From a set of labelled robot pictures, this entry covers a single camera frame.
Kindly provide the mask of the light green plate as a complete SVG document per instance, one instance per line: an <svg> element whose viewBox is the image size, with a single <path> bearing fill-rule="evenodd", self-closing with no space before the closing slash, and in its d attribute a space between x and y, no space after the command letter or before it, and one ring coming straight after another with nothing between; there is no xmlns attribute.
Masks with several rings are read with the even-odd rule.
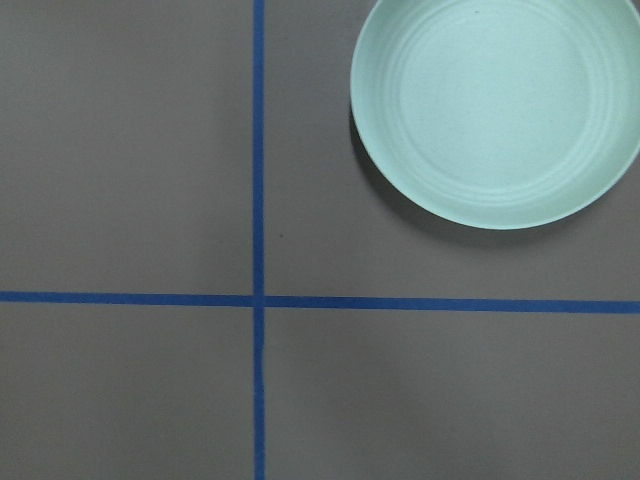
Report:
<svg viewBox="0 0 640 480"><path fill-rule="evenodd" d="M382 175L463 225L568 217L639 155L639 11L629 1L379 1L351 111Z"/></svg>

